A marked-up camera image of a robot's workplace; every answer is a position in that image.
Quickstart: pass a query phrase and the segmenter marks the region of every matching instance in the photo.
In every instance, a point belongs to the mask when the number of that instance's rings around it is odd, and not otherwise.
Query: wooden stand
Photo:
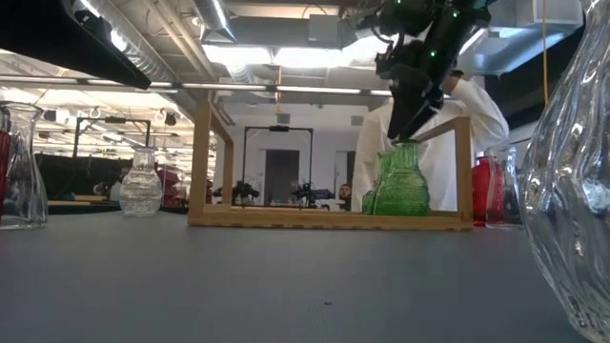
[[[206,199],[210,130],[225,142],[222,205],[209,205]],[[424,231],[470,231],[473,228],[472,152],[470,119],[459,117],[416,137],[423,142],[448,131],[456,137],[457,211],[431,212],[425,217],[377,216],[350,212],[324,212],[310,209],[234,207],[234,142],[216,116],[214,105],[203,102],[195,119],[193,144],[193,182],[189,202],[189,225],[239,228],[306,229],[386,229]]]

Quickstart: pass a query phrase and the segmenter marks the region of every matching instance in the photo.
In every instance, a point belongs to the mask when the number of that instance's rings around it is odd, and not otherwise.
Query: glass carafe
[[[5,176],[0,229],[41,227],[49,217],[47,193],[32,149],[42,109],[0,101],[0,168]]]
[[[378,155],[379,158],[379,170],[377,173],[377,180],[375,180],[373,189],[366,192],[364,196],[362,196],[362,212],[365,214],[373,214],[373,207],[375,204],[375,197],[377,193],[377,188],[379,187],[379,181],[383,178],[383,175],[388,172],[390,169],[390,164],[392,162],[392,152],[391,151],[383,151]]]
[[[373,213],[376,215],[428,215],[428,184],[417,163],[417,142],[395,143],[390,170],[379,180]]]
[[[521,209],[572,326],[610,342],[610,0],[580,2],[586,28],[532,135]]]
[[[520,229],[519,186],[515,170],[517,149],[501,146],[487,151],[489,156],[489,191],[485,226],[494,229]]]
[[[133,164],[123,179],[120,206],[127,216],[149,216],[161,206],[161,180],[154,171],[154,148],[133,148]]]

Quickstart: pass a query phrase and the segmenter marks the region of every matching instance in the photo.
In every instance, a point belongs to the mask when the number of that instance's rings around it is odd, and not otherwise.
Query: door
[[[299,151],[267,150],[265,158],[265,205],[289,204],[298,185]]]

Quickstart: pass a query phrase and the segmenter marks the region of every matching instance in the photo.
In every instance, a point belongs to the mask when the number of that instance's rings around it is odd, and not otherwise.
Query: green glass vase
[[[428,215],[430,193],[417,164],[417,143],[395,143],[390,169],[379,180],[375,195],[375,215]]]
[[[390,164],[392,162],[392,154],[391,151],[383,151],[378,154],[379,156],[379,171],[377,174],[377,180],[375,180],[375,185],[373,189],[366,192],[364,196],[362,196],[362,213],[365,214],[373,214],[373,205],[375,204],[375,196],[377,192],[377,188],[379,187],[379,181],[390,170]]]

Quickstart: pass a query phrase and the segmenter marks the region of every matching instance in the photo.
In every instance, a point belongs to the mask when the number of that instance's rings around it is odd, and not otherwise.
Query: table surface
[[[189,228],[52,216],[0,232],[0,342],[584,342],[523,232]]]

